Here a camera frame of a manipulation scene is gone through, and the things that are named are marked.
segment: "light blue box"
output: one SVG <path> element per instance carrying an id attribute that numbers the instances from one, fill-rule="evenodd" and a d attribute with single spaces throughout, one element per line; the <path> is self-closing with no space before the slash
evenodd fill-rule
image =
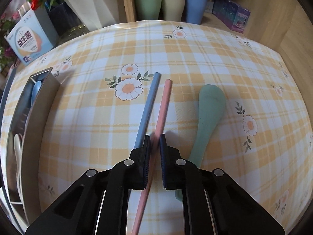
<path id="1" fill-rule="evenodd" d="M 28 11 L 7 36 L 18 58 L 28 65 L 50 51 L 58 34 L 44 8 Z"/>

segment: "green cup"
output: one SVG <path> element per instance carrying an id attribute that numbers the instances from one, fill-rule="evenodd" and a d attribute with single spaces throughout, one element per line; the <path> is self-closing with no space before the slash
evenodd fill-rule
<path id="1" fill-rule="evenodd" d="M 158 20 L 162 0 L 135 0 L 138 20 Z"/>

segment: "silver screw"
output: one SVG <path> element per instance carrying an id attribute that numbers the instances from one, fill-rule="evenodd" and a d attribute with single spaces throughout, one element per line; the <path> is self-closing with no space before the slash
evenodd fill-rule
<path id="1" fill-rule="evenodd" d="M 131 165 L 134 164 L 134 161 L 133 161 L 132 159 L 127 159 L 127 160 L 124 161 L 124 164 L 125 164 L 126 166 L 131 166 Z"/>
<path id="2" fill-rule="evenodd" d="M 177 165 L 185 165 L 186 164 L 186 161 L 184 159 L 177 159 L 176 160 L 176 164 Z"/>
<path id="3" fill-rule="evenodd" d="M 96 171 L 94 169 L 90 169 L 90 170 L 87 170 L 86 172 L 86 175 L 87 177 L 93 177 L 94 175 L 96 175 Z"/>
<path id="4" fill-rule="evenodd" d="M 221 177 L 224 175 L 224 172 L 221 169 L 216 169 L 216 170 L 214 170 L 214 175 Z"/>

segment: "green spoon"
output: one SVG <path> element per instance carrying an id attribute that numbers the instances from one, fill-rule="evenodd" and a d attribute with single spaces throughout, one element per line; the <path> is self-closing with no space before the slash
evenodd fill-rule
<path id="1" fill-rule="evenodd" d="M 205 149 L 219 120 L 225 112 L 226 98 L 223 91 L 215 85 L 204 85 L 199 93 L 199 121 L 196 140 L 188 161 L 200 168 Z M 181 190 L 175 196 L 183 200 Z"/>

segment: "plaid tablecloth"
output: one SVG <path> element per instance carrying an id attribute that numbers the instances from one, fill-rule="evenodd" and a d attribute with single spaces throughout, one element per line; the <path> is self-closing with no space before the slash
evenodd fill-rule
<path id="1" fill-rule="evenodd" d="M 198 93 L 204 84 L 217 85 L 226 95 L 227 109 L 201 168 L 224 169 L 286 231 L 311 200 L 311 124 L 294 80 L 273 50 L 222 30 L 164 21 L 119 24 L 86 34 L 15 77 L 4 112 L 2 158 L 29 75 L 51 66 L 62 85 L 42 140 L 42 210 L 87 169 L 110 169 L 129 156 L 155 72 L 162 77 L 149 134 L 156 126 L 164 82 L 171 79 L 166 139 L 188 158 L 198 125 Z M 140 234 L 180 235 L 182 204 L 173 191 L 163 189 L 159 163 Z M 128 232 L 139 195 L 131 195 Z"/>

